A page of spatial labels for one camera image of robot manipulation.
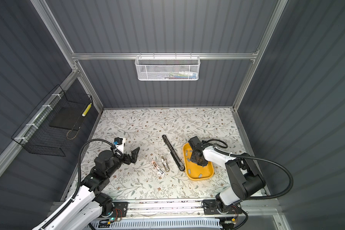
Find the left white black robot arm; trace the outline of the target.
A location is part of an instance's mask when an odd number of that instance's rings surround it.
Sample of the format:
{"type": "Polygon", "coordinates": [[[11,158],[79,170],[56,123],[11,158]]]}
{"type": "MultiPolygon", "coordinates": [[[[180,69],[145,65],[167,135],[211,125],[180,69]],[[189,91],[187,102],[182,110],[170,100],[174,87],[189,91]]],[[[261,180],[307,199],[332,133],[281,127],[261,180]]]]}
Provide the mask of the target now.
{"type": "Polygon", "coordinates": [[[122,154],[121,158],[117,157],[118,149],[99,153],[94,160],[95,167],[80,182],[74,194],[34,229],[82,230],[98,217],[109,219],[111,222],[121,218],[122,211],[117,209],[113,199],[102,191],[121,165],[136,163],[139,151],[138,147],[131,155],[122,154]]]}

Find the black stapler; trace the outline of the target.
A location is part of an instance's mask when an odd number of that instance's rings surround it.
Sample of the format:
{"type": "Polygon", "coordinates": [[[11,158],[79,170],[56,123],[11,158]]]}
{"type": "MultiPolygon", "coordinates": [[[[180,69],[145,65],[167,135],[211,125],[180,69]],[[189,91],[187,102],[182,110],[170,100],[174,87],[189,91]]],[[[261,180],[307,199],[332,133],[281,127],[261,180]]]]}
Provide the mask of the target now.
{"type": "Polygon", "coordinates": [[[167,139],[166,135],[162,135],[162,138],[164,140],[164,143],[167,145],[168,149],[170,150],[170,154],[174,160],[174,162],[176,163],[178,169],[183,172],[186,170],[184,164],[182,163],[182,161],[179,159],[175,149],[173,148],[172,144],[169,142],[169,140],[167,139]]]}

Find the pink small stapler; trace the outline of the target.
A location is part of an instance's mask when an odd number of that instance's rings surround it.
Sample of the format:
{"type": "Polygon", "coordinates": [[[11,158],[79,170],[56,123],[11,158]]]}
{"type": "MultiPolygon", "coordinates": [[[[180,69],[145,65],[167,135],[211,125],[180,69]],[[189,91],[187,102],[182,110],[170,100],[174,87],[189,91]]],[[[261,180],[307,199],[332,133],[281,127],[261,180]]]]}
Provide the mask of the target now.
{"type": "Polygon", "coordinates": [[[151,163],[157,173],[159,173],[160,175],[164,175],[164,171],[160,168],[160,166],[156,163],[156,161],[152,161],[151,163]]]}

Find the beige small stapler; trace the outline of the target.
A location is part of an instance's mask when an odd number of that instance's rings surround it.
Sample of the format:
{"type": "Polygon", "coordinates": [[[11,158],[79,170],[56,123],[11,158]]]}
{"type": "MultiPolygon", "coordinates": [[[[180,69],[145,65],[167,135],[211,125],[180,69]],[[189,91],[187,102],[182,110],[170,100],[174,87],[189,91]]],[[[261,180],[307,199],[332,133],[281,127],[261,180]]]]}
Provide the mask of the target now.
{"type": "Polygon", "coordinates": [[[161,156],[161,160],[162,160],[163,167],[164,167],[165,171],[169,172],[170,171],[170,167],[168,166],[167,160],[166,160],[166,158],[163,155],[161,156]]]}

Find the yellow plastic tray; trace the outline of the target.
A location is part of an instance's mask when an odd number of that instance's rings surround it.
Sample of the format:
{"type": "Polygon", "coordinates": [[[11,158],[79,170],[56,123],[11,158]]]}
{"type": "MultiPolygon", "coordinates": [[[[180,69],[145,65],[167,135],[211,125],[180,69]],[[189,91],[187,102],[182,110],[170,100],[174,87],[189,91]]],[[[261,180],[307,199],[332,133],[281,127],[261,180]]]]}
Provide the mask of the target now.
{"type": "Polygon", "coordinates": [[[186,175],[190,180],[193,181],[200,181],[200,180],[207,180],[210,179],[214,175],[214,167],[212,162],[209,162],[207,166],[202,167],[198,166],[195,163],[192,163],[190,160],[187,160],[187,156],[189,159],[192,155],[192,149],[188,143],[183,146],[183,154],[184,154],[184,163],[186,168],[186,175]]]}

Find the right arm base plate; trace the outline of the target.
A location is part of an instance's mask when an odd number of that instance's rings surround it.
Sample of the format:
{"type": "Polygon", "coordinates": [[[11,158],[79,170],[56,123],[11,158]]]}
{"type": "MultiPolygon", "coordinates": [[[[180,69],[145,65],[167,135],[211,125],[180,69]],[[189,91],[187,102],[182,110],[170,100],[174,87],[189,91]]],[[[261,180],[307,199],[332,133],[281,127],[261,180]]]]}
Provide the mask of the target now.
{"type": "Polygon", "coordinates": [[[205,215],[238,215],[242,211],[235,205],[226,206],[222,202],[213,199],[204,199],[201,202],[201,207],[205,215]]]}

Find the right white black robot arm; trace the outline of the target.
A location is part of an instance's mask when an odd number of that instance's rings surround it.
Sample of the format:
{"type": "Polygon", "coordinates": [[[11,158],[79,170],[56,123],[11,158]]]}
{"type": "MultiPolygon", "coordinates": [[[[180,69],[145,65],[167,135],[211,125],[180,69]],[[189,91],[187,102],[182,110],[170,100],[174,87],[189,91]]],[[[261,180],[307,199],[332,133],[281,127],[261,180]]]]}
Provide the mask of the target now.
{"type": "Polygon", "coordinates": [[[192,148],[190,161],[205,167],[212,162],[226,169],[230,185],[216,195],[216,207],[219,212],[226,212],[232,204],[247,200],[251,195],[265,187],[265,180],[250,155],[224,153],[228,144],[222,140],[210,139],[200,141],[197,136],[188,140],[192,148]]]}

